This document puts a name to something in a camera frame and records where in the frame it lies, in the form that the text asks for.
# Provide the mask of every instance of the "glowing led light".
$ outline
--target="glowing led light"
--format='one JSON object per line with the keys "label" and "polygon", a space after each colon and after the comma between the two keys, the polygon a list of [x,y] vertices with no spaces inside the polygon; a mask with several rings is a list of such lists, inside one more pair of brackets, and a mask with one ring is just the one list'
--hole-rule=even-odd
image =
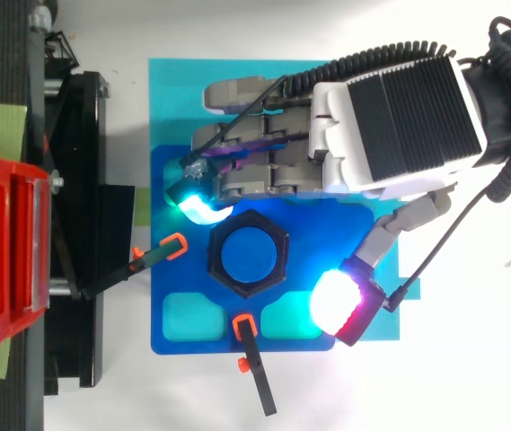
{"label": "glowing led light", "polygon": [[361,303],[357,283],[342,271],[324,272],[313,289],[309,303],[311,317],[319,328],[335,335]]}
{"label": "glowing led light", "polygon": [[225,220],[232,212],[233,207],[215,211],[203,202],[198,195],[191,195],[178,205],[185,216],[195,224],[213,224]]}

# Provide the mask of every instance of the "red storage bin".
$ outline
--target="red storage bin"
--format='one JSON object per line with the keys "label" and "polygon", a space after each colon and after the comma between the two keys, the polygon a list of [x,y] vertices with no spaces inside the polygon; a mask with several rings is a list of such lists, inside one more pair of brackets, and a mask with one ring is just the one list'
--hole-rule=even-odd
{"label": "red storage bin", "polygon": [[50,200],[43,170],[0,159],[0,342],[48,305]]}

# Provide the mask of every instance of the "metal rod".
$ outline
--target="metal rod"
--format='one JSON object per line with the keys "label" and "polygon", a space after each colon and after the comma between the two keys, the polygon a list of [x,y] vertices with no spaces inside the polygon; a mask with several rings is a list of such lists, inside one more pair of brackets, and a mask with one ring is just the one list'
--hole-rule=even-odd
{"label": "metal rod", "polygon": [[71,289],[65,278],[49,280],[49,296],[70,296],[71,294]]}

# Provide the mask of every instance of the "black clip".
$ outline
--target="black clip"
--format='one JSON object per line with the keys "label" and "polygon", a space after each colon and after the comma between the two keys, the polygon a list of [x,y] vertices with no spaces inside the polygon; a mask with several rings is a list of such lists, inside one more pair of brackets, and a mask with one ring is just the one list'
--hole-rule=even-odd
{"label": "black clip", "polygon": [[257,386],[257,392],[261,400],[261,406],[265,416],[271,416],[277,413],[275,407],[275,401],[273,400],[273,394],[269,387],[269,381],[265,374],[265,368],[261,361],[261,355],[259,348],[257,347],[257,341],[255,341],[255,335],[257,330],[254,329],[254,323],[252,317],[249,315],[237,316],[233,320],[235,327],[235,335],[243,343],[245,348],[246,358],[239,359],[239,368],[242,372],[246,373],[251,370],[253,373],[253,379],[255,379],[255,386]]}

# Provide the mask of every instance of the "white background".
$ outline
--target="white background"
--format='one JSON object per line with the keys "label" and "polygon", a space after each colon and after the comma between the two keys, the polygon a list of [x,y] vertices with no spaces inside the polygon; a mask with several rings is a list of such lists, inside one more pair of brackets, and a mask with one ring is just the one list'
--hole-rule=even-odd
{"label": "white background", "polygon": [[[402,40],[436,40],[458,58],[487,49],[490,20],[511,2],[451,0],[60,0],[85,70],[110,82],[107,182],[149,184],[150,57],[325,58]],[[426,256],[498,168],[469,172],[443,219],[401,237],[401,274]],[[134,242],[149,246],[149,229]],[[104,373],[94,389],[60,383],[46,429],[511,429],[511,198],[481,202],[422,276],[421,301],[401,307],[401,341],[265,354],[278,407],[263,416],[238,355],[157,356],[150,277],[106,294]]]}

